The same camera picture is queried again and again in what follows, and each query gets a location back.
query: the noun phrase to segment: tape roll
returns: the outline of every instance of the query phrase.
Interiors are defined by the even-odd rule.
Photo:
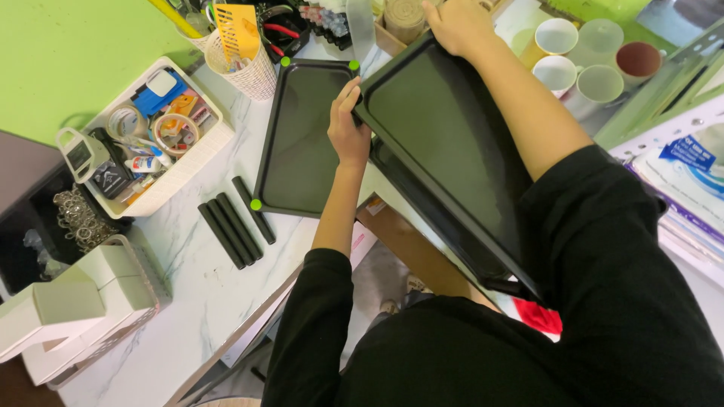
[[[108,115],[106,131],[113,138],[123,138],[126,135],[146,137],[148,120],[135,107],[122,104],[116,106]]]
[[[179,150],[178,148],[173,148],[167,145],[164,142],[164,136],[161,135],[161,126],[167,120],[173,119],[177,119],[186,124],[186,130],[189,130],[191,132],[191,135],[193,136],[194,145],[198,143],[198,139],[201,138],[201,130],[199,130],[198,126],[196,125],[196,123],[193,122],[193,120],[189,119],[183,114],[178,113],[165,114],[156,119],[156,121],[153,123],[153,129],[151,131],[151,134],[153,134],[153,141],[155,141],[156,144],[159,145],[161,150],[166,151],[170,156],[181,157],[182,155],[186,154],[188,150]]]
[[[421,0],[387,0],[384,25],[390,34],[409,45],[425,28],[425,11]]]

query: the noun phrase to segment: shoe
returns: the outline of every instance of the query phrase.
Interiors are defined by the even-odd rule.
[[[421,293],[425,294],[432,294],[432,290],[430,290],[422,280],[417,278],[414,274],[410,273],[408,274],[408,294],[412,290],[420,291]]]
[[[397,307],[397,303],[395,302],[395,300],[387,300],[379,306],[379,311],[395,315],[396,313],[400,312],[400,309]]]

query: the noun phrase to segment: person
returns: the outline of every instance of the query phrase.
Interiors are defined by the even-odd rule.
[[[724,406],[722,353],[657,244],[657,201],[523,67],[476,0],[423,6],[440,44],[481,75],[534,181],[521,206],[551,248],[560,341],[439,295],[370,329],[340,373],[371,134],[350,115],[356,78],[332,103],[340,163],[279,326],[262,405]]]

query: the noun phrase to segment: green wall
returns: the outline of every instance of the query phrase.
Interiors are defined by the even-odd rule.
[[[646,41],[671,53],[676,47],[651,33],[636,22],[636,16],[651,0],[547,0],[555,9],[567,12],[583,21],[607,18],[618,23],[626,34],[626,42]]]
[[[0,130],[53,146],[160,56],[201,55],[146,0],[12,1],[1,21]]]

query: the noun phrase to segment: white basket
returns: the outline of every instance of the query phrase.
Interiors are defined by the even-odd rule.
[[[181,30],[179,30],[178,27],[176,27],[176,31],[179,33],[179,35],[181,35],[183,38],[185,38],[186,41],[192,43],[196,48],[200,49],[201,52],[204,52],[206,50],[206,43],[209,42],[209,38],[211,38],[211,36],[214,34],[214,33],[211,33],[211,34],[209,34],[205,37],[201,37],[201,38],[188,38]]]
[[[87,182],[90,193],[105,209],[106,213],[113,218],[121,217],[147,217],[151,216],[156,210],[162,207],[171,197],[178,192],[191,178],[198,172],[207,162],[221,151],[224,146],[234,137],[234,130],[224,121],[222,111],[206,96],[191,78],[186,75],[181,68],[174,64],[171,59],[163,56],[159,58],[150,68],[148,68],[131,86],[115,98],[101,113],[90,121],[83,129],[88,131],[96,127],[105,127],[107,117],[116,106],[129,103],[130,97],[146,83],[148,77],[155,71],[165,68],[173,68],[181,78],[192,88],[199,96],[203,98],[209,108],[214,112],[219,121],[210,129],[208,129],[201,139],[189,151],[184,154],[176,163],[166,171],[156,182],[144,192],[131,205],[122,202],[107,199],[95,185]]]
[[[224,56],[224,47],[218,30],[211,33],[204,54],[206,64],[212,71],[221,75],[249,98],[255,101],[265,101],[274,96],[274,89],[277,87],[277,73],[261,43],[254,60],[249,66],[237,72],[229,73],[227,71],[228,62]]]

